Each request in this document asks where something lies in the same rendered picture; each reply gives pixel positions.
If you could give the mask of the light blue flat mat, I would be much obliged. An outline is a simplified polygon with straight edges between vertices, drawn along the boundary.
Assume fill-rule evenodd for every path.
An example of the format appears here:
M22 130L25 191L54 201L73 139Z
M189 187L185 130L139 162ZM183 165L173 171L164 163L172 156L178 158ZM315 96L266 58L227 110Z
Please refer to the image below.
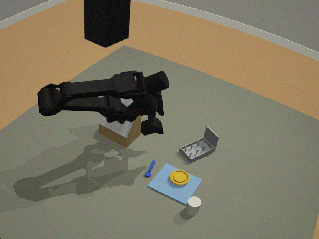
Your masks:
M198 186L201 184L202 179L188 173L190 177L189 182L185 185L179 186L172 183L169 178L170 173L174 170L180 169L166 163L148 184L148 187L170 197L171 199L187 205L188 199L192 197Z

